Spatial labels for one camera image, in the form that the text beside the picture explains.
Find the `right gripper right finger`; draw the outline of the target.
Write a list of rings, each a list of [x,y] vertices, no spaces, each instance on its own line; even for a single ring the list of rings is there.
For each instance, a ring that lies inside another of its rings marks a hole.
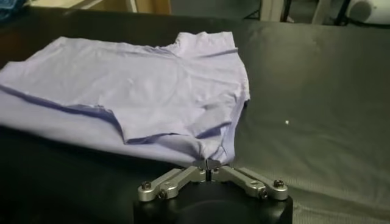
[[[211,180],[233,184],[242,189],[246,195],[260,200],[287,200],[288,187],[282,180],[268,179],[248,168],[234,168],[222,165],[217,160],[208,160]]]

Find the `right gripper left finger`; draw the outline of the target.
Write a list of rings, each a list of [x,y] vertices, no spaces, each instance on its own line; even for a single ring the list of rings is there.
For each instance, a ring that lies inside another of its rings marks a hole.
[[[144,181],[138,187],[139,201],[156,198],[171,199],[178,196],[188,183],[200,183],[207,179],[207,162],[195,161],[185,169],[172,169],[153,181]]]

